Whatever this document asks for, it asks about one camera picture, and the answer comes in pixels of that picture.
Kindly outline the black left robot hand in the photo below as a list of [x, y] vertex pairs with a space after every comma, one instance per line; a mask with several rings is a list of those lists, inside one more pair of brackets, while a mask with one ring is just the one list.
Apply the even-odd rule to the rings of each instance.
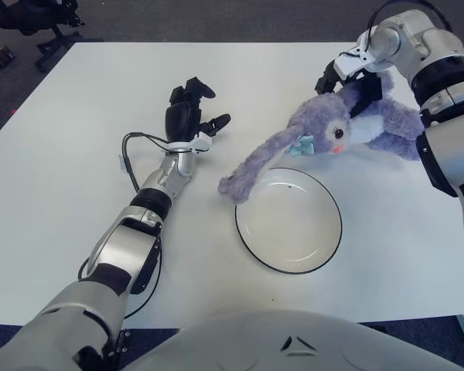
[[215, 98], [216, 94], [197, 77], [186, 81], [186, 86], [176, 87], [169, 98], [165, 112], [165, 134], [168, 152], [199, 154], [212, 146], [212, 137], [231, 120], [222, 114], [209, 121], [201, 121], [200, 101]]

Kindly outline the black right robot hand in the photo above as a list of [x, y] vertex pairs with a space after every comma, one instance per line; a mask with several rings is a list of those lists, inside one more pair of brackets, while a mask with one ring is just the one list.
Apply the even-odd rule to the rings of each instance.
[[331, 61], [315, 86], [317, 94], [333, 93], [337, 83], [358, 93], [350, 111], [351, 117], [356, 117], [383, 97], [381, 78], [366, 69], [374, 61], [373, 57], [367, 55], [370, 32], [366, 30], [352, 49], [341, 52]]

